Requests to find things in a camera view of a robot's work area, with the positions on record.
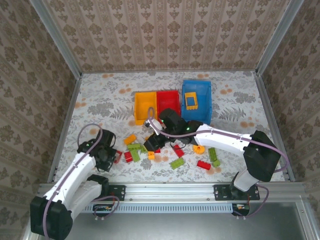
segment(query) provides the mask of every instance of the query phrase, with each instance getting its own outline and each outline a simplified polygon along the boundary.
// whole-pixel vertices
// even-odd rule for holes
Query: blue bin
[[[186,109],[185,93],[195,92],[198,108]],[[212,116],[211,82],[198,80],[184,80],[182,84],[181,116],[186,121],[197,120],[210,124]]]

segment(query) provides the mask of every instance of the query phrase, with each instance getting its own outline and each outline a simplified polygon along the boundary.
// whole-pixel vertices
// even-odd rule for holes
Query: table surface
[[[152,134],[151,129],[135,125],[135,93],[178,90],[181,94],[183,80],[196,79],[211,81],[211,126],[242,134],[253,134],[255,130],[260,130],[272,139],[251,71],[84,74],[55,181],[61,178],[73,161],[78,148],[77,136],[83,126],[96,123],[112,131],[116,135],[114,148],[126,152],[126,137],[135,134],[136,143],[142,144],[145,137]],[[97,127],[88,127],[83,131],[80,142],[95,138],[97,132]],[[211,167],[210,170],[197,167],[198,160],[210,162],[207,149],[203,155],[197,155],[192,146],[187,145],[183,148],[185,164],[172,170],[169,163],[178,157],[167,143],[161,153],[155,154],[155,160],[148,160],[145,153],[140,154],[141,160],[138,162],[126,163],[122,157],[109,172],[93,169],[92,174],[108,177],[110,182],[230,182],[238,171],[246,167],[243,157],[220,149],[216,149],[220,167]],[[273,174],[271,181],[284,181],[283,174]]]

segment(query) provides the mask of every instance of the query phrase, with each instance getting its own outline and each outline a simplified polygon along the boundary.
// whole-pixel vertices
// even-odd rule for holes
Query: orange gear piece
[[[193,145],[193,151],[196,153],[196,154],[204,154],[205,152],[205,147],[204,146],[201,146],[201,145]]]

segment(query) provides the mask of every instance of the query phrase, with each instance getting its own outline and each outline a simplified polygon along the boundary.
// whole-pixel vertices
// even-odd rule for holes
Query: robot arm
[[[271,140],[262,131],[256,130],[254,134],[240,134],[218,130],[199,121],[186,122],[174,110],[167,108],[159,115],[162,123],[166,126],[162,131],[170,135],[178,135],[178,137],[168,137],[159,134],[158,127],[154,128],[156,132],[151,135],[144,146],[148,151],[155,151],[165,146],[167,142],[180,140],[184,144],[202,145],[213,148],[222,149],[238,156],[243,156],[246,169],[241,173],[237,173],[234,177],[230,188],[234,192],[240,190],[246,192],[249,188],[259,181],[269,182],[277,167],[280,154],[261,145],[244,141],[241,138],[253,140],[262,144],[276,147]],[[185,134],[195,133],[193,135],[183,136]]]
[[[43,197],[36,196],[31,201],[30,225],[33,233],[44,236],[44,212],[53,196],[46,215],[46,230],[50,238],[63,240],[68,236],[79,213],[94,199],[108,195],[108,179],[98,175],[88,178],[88,175],[94,167],[107,172],[110,170],[116,155],[116,150],[111,147],[114,134],[103,130],[98,144],[78,162],[99,139],[99,135],[100,133],[96,139],[82,143],[60,180]]]

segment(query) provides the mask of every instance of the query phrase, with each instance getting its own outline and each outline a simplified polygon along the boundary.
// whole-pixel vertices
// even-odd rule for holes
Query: vent slot
[[[81,212],[92,214],[94,203],[89,204]],[[119,214],[182,214],[182,213],[232,213],[232,203],[120,203]]]

